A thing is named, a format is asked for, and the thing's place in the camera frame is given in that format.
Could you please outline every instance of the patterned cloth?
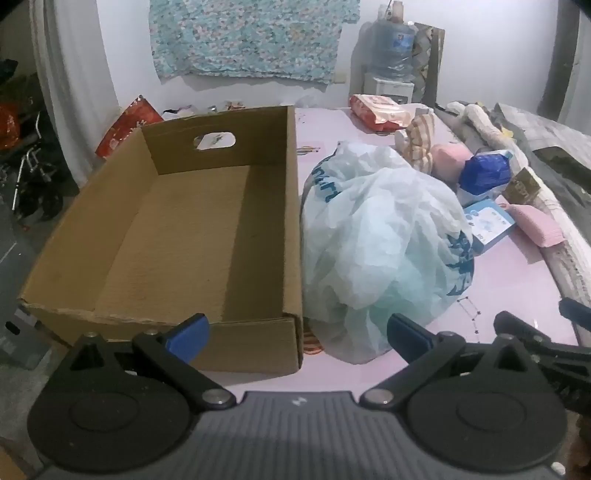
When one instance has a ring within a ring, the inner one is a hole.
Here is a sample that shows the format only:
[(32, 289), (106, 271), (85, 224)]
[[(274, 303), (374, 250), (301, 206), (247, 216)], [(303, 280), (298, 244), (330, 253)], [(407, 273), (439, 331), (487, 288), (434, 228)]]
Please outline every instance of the patterned cloth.
[(199, 74), (332, 81), (359, 0), (151, 0), (160, 79)]

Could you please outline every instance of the metal pin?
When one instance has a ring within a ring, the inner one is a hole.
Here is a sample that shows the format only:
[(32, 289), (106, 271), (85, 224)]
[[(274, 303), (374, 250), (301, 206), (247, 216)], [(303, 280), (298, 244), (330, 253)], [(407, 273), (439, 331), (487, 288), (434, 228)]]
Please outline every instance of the metal pin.
[(387, 405), (394, 399), (394, 394), (383, 388), (372, 388), (363, 394), (364, 399), (374, 405)]
[(210, 405), (224, 405), (232, 399), (232, 394), (228, 390), (212, 388), (203, 392), (202, 398)]

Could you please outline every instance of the red bag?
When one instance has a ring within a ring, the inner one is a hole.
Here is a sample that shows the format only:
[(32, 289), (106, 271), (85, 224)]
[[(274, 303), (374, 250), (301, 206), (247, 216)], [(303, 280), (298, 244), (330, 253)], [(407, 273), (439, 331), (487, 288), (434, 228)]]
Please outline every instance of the red bag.
[(96, 149), (96, 154), (101, 158), (107, 158), (133, 130), (143, 125), (157, 124), (162, 121), (160, 114), (140, 95), (109, 128)]
[(0, 150), (8, 150), (21, 141), (21, 126), (14, 105), (0, 105)]

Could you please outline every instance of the plastic bag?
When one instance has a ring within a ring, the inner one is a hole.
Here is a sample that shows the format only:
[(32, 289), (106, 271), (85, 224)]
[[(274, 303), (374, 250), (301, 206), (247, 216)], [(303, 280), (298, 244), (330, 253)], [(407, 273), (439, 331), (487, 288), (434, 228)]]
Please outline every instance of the plastic bag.
[(390, 349), (388, 319), (426, 325), (472, 282), (472, 233), (454, 193), (390, 147), (341, 143), (304, 187), (304, 316), (359, 364)]
[(482, 195), (490, 189), (506, 185), (511, 180), (509, 150), (478, 153), (466, 162), (460, 174), (460, 188), (473, 194)]

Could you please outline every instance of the pink towel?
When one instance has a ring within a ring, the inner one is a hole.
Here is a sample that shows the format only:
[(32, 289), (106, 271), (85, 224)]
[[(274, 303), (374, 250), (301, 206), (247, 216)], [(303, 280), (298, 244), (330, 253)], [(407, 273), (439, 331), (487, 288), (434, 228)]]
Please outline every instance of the pink towel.
[(511, 204), (505, 210), (538, 247), (553, 247), (564, 242), (564, 235), (556, 220), (536, 207)]
[(472, 152), (462, 143), (445, 143), (431, 149), (433, 176), (439, 180), (457, 183)]

